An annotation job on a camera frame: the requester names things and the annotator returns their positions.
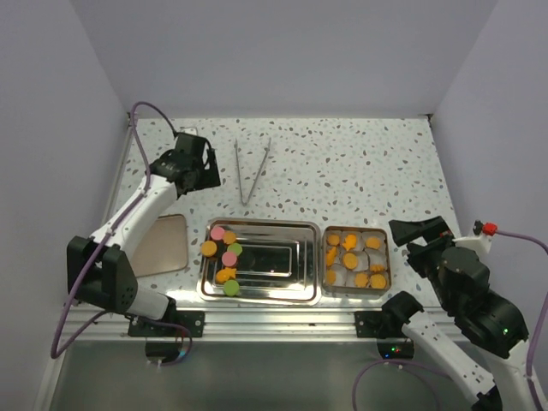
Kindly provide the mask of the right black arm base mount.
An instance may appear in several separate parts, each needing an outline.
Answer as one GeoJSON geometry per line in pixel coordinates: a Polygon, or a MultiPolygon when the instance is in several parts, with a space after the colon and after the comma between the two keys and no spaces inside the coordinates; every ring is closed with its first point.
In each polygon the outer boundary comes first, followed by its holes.
{"type": "Polygon", "coordinates": [[[354,312],[354,328],[358,338],[404,338],[402,327],[423,306],[406,291],[401,291],[387,300],[379,311],[354,312]]]}

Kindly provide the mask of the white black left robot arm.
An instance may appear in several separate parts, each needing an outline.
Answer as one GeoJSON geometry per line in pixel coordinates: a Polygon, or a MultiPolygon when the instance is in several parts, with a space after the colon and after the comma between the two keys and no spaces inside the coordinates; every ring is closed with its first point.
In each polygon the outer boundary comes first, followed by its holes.
{"type": "Polygon", "coordinates": [[[158,217],[181,196],[221,185],[208,139],[179,133],[176,145],[149,165],[122,208],[88,237],[67,247],[68,295],[107,312],[145,317],[165,337],[178,325],[170,298],[141,289],[131,266],[136,248],[158,217]]]}

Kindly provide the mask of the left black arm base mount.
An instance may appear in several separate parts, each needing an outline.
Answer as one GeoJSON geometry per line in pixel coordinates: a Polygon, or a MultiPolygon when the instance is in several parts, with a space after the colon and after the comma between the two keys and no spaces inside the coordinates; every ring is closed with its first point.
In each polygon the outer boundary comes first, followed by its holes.
{"type": "Polygon", "coordinates": [[[128,335],[130,337],[203,337],[206,323],[204,311],[181,311],[176,300],[169,297],[166,313],[159,320],[127,317],[130,320],[128,335]]]}

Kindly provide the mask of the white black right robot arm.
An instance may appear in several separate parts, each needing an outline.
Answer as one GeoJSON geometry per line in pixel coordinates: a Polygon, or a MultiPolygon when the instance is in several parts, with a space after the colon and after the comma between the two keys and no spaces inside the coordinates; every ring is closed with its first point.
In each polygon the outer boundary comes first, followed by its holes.
{"type": "Polygon", "coordinates": [[[542,326],[528,331],[519,308],[491,289],[490,270],[480,259],[500,234],[498,226],[476,221],[464,237],[455,237],[442,217],[391,220],[389,226],[393,242],[407,248],[408,264],[431,283],[443,310],[488,367],[439,331],[405,291],[383,304],[378,336],[404,335],[428,351],[473,410],[545,410],[547,399],[533,368],[542,326]]]}

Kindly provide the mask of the brown tin lid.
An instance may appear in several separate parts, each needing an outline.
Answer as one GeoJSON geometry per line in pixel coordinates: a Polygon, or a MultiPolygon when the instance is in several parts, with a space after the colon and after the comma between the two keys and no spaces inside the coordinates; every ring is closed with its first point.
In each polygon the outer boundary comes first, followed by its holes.
{"type": "Polygon", "coordinates": [[[130,260],[137,278],[180,271],[188,265],[188,226],[182,214],[159,217],[130,260]]]}

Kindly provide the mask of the stainless steel serving tongs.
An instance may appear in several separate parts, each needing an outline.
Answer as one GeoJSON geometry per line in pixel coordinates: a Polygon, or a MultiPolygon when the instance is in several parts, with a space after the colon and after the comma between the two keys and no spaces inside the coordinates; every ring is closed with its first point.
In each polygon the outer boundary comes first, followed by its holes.
{"type": "Polygon", "coordinates": [[[269,138],[265,146],[260,151],[261,159],[255,162],[258,168],[252,172],[249,168],[250,163],[243,162],[242,153],[238,140],[234,141],[235,167],[236,167],[236,182],[240,203],[242,206],[248,206],[259,183],[259,178],[263,176],[267,160],[271,154],[272,138],[269,138]]]}

